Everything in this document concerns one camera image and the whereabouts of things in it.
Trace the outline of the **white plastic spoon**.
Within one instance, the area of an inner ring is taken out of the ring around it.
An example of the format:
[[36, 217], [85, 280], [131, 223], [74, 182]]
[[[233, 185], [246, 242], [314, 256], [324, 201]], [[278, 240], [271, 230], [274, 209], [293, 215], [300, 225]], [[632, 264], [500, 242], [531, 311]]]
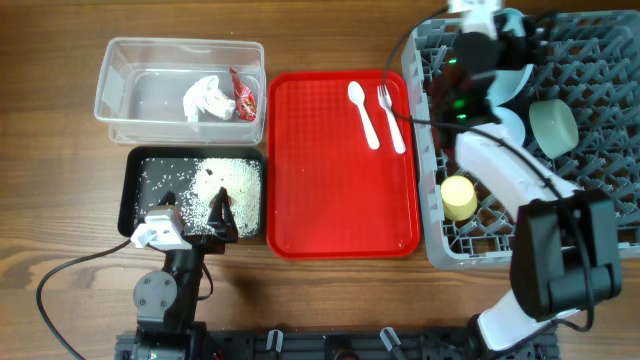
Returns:
[[380, 147], [380, 141], [375, 132], [374, 126], [365, 108], [365, 93], [361, 85], [356, 81], [348, 84], [348, 96], [350, 101], [358, 108], [361, 117], [366, 142], [370, 149], [377, 150]]

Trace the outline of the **rice food waste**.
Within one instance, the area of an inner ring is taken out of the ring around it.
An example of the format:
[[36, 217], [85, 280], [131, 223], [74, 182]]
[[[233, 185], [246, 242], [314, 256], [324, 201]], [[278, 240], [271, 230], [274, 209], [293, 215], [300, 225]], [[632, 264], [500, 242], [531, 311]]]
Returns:
[[169, 191], [176, 197], [189, 235], [207, 234], [212, 200], [227, 190], [238, 236], [249, 238], [260, 227], [261, 163], [233, 158], [147, 158], [141, 161], [133, 217], [143, 218]]

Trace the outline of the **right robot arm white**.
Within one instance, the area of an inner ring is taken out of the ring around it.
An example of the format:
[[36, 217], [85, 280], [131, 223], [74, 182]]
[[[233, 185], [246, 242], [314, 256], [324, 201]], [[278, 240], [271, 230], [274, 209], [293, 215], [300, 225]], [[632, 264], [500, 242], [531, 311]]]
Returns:
[[495, 359], [557, 325], [591, 329], [597, 304], [617, 297], [622, 271], [612, 199], [557, 177], [515, 143], [487, 96], [498, 70], [535, 63], [543, 37], [459, 32], [432, 84], [441, 149], [516, 222], [511, 288], [468, 324], [467, 355]]

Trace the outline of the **white napkin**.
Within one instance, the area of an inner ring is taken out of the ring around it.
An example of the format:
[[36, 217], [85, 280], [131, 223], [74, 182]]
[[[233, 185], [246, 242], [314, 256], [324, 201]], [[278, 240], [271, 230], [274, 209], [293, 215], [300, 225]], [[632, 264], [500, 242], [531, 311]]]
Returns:
[[221, 91], [219, 83], [219, 77], [211, 75], [198, 80], [186, 91], [183, 111], [188, 122], [197, 122], [201, 112], [222, 120], [233, 116], [235, 101]]

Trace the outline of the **large light blue plate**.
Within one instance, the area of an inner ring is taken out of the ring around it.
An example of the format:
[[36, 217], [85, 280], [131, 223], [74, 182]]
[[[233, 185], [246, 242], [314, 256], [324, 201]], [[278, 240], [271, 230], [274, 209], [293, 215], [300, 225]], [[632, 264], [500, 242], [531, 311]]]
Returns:
[[[504, 31], [512, 31], [519, 37], [525, 35], [525, 28], [522, 22], [524, 15], [519, 10], [505, 8], [498, 11], [497, 15], [506, 16]], [[487, 98], [491, 105], [493, 107], [500, 106], [513, 99], [523, 89], [532, 71], [532, 64], [528, 64], [520, 70], [498, 70], [496, 78], [487, 93]]]

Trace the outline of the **small light blue bowl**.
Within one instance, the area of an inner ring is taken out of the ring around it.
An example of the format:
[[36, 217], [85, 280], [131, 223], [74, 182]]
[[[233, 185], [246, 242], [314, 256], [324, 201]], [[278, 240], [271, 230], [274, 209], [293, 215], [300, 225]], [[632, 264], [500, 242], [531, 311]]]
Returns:
[[518, 145], [523, 145], [526, 138], [526, 130], [521, 117], [514, 111], [504, 107], [493, 107], [494, 115], [501, 121], [509, 133], [509, 136]]

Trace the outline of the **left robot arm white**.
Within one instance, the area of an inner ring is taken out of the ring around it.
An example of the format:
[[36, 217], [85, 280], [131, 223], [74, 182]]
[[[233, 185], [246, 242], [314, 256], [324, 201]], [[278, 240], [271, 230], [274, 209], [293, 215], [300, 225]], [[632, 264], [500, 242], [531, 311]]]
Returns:
[[204, 257], [222, 254], [238, 241], [238, 230], [227, 189], [221, 187], [209, 205], [211, 234], [187, 235], [175, 194], [142, 218], [131, 236], [138, 248], [153, 247], [165, 255], [161, 270], [145, 274], [137, 283], [133, 300], [137, 329], [116, 340], [116, 359], [222, 359], [222, 349], [203, 322], [195, 320], [200, 281], [208, 273]]

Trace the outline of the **green plastic bowl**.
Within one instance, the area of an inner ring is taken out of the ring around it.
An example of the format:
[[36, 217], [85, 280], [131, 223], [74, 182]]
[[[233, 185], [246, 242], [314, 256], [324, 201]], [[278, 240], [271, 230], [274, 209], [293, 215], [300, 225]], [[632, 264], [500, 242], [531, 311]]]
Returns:
[[555, 159], [577, 146], [577, 124], [571, 108], [562, 100], [532, 103], [529, 120], [536, 142], [548, 158]]

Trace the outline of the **yellow plastic cup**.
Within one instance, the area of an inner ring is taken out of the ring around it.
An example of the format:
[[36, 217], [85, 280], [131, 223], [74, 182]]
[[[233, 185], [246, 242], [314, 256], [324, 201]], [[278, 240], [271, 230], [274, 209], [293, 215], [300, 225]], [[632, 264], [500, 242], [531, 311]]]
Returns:
[[452, 221], [464, 221], [477, 209], [477, 196], [472, 182], [463, 176], [451, 176], [441, 184], [444, 215]]

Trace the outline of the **red snack wrapper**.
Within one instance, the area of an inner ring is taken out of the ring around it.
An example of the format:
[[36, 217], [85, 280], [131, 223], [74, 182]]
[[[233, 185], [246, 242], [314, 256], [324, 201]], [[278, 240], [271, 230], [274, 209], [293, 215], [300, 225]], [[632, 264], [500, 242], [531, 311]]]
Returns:
[[240, 79], [238, 71], [231, 67], [236, 112], [244, 121], [253, 122], [257, 118], [257, 104], [253, 92]]

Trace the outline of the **pink plastic fork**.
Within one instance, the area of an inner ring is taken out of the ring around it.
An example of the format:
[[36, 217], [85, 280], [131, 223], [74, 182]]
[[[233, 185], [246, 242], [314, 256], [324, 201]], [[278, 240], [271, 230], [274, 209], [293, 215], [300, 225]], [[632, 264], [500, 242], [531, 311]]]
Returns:
[[385, 85], [379, 85], [377, 87], [377, 93], [379, 105], [385, 111], [387, 117], [394, 150], [397, 154], [404, 154], [406, 152], [406, 145], [404, 143], [404, 139], [402, 137], [396, 118], [392, 112], [391, 96]]

